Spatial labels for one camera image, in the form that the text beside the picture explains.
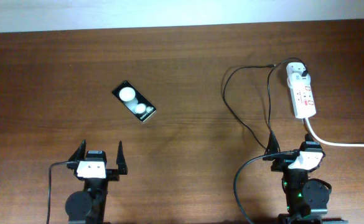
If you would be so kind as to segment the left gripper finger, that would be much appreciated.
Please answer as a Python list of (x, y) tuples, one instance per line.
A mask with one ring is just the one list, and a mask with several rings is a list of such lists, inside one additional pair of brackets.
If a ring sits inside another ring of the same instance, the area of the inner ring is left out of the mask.
[(116, 164), (117, 164), (119, 170), (127, 170), (128, 169), (126, 159), (124, 157), (122, 141), (120, 141), (119, 144), (118, 144)]
[(85, 158), (86, 140), (84, 139), (77, 150), (70, 156), (68, 162), (77, 162)]

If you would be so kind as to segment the black smartphone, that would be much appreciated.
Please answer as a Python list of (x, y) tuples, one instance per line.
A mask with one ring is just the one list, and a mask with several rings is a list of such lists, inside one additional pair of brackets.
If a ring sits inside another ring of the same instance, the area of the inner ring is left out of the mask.
[(141, 123), (146, 122), (157, 111), (156, 107), (127, 80), (119, 84), (111, 93)]

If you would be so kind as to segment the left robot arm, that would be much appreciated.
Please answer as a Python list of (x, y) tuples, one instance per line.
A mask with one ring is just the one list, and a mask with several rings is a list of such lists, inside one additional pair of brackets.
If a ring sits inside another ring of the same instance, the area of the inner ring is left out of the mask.
[(123, 153), (123, 144), (118, 144), (116, 169), (106, 167), (105, 151), (87, 151), (83, 140), (67, 161), (67, 167), (74, 176), (84, 182), (83, 189), (72, 193), (66, 203), (65, 211), (69, 223), (104, 222), (108, 183), (119, 181), (121, 175), (128, 174)]

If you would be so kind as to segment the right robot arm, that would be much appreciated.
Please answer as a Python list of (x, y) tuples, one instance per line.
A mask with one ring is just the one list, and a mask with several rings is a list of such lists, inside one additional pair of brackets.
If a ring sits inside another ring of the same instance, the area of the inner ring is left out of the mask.
[(309, 177), (325, 157), (321, 145), (306, 134), (299, 149), (282, 152), (271, 132), (264, 155), (264, 160), (272, 162), (271, 171), (282, 172), (287, 213), (278, 215), (277, 222), (322, 223), (322, 217), (328, 212), (327, 203), (332, 186), (323, 180)]

